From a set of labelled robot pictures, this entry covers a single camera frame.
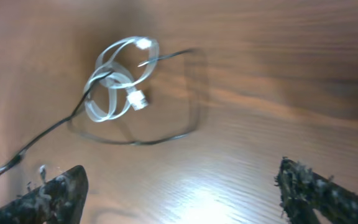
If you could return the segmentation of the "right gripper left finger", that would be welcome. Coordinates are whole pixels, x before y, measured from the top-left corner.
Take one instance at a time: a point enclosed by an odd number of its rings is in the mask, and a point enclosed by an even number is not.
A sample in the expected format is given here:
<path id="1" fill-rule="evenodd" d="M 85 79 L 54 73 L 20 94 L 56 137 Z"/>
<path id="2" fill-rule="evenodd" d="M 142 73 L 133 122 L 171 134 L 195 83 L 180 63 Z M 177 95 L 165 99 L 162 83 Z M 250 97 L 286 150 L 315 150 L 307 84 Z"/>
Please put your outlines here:
<path id="1" fill-rule="evenodd" d="M 0 208 L 1 224 L 79 224 L 88 193 L 85 168 L 77 165 Z"/>

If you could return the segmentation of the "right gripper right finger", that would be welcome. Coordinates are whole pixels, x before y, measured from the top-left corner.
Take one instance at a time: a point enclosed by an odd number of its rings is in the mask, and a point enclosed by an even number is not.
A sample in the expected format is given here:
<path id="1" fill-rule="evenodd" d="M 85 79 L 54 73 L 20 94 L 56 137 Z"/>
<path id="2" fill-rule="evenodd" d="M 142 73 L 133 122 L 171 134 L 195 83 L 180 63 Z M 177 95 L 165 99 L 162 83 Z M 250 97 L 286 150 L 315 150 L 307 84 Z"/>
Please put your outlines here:
<path id="1" fill-rule="evenodd" d="M 319 223 L 315 210 L 333 224 L 358 223 L 358 195 L 300 162 L 283 157 L 275 186 L 289 223 Z"/>

